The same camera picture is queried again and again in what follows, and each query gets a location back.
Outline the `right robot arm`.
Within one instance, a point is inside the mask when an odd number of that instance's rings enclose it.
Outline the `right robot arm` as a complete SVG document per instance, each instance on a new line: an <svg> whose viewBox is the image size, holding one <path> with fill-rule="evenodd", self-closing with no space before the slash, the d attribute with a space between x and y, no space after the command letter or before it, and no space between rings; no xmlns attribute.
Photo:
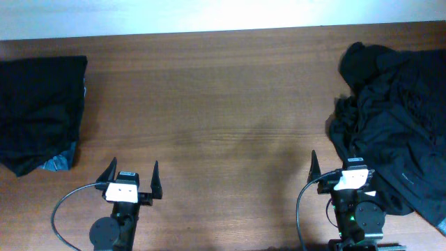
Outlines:
<svg viewBox="0 0 446 251"><path fill-rule="evenodd" d="M317 184L317 193L329 194L338 239L328 242L330 250L406 250L405 245L380 245L383 239L385 208L378 192L371 186L374 170L363 158L349 158L341 169L323 174L315 151L312 151L307 183Z"/></svg>

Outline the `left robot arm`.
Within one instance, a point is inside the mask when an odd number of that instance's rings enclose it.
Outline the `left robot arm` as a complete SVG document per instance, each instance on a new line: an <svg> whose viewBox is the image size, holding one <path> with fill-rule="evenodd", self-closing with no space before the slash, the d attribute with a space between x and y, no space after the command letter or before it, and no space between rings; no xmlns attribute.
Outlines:
<svg viewBox="0 0 446 251"><path fill-rule="evenodd" d="M89 239L94 250L131 250L142 206L152 206L163 196L158 163L154 164L151 191L139 191L136 172L117 172L114 158L97 178L95 189L102 191L102 198L113 204L110 216L96 220L90 228Z"/></svg>

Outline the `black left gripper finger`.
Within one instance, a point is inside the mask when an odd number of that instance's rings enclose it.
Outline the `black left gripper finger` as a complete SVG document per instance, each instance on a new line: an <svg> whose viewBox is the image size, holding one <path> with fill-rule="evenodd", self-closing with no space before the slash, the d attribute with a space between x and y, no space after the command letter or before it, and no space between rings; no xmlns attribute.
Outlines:
<svg viewBox="0 0 446 251"><path fill-rule="evenodd" d="M116 157L114 157L106 170L104 170L103 173L96 179L95 189L106 190L108 184L114 182L114 178L116 175L116 165L117 159Z"/></svg>
<svg viewBox="0 0 446 251"><path fill-rule="evenodd" d="M153 175L151 179L151 194L153 199L162 199L163 196L162 185L160 181L160 172L157 160L155 161L154 164Z"/></svg>

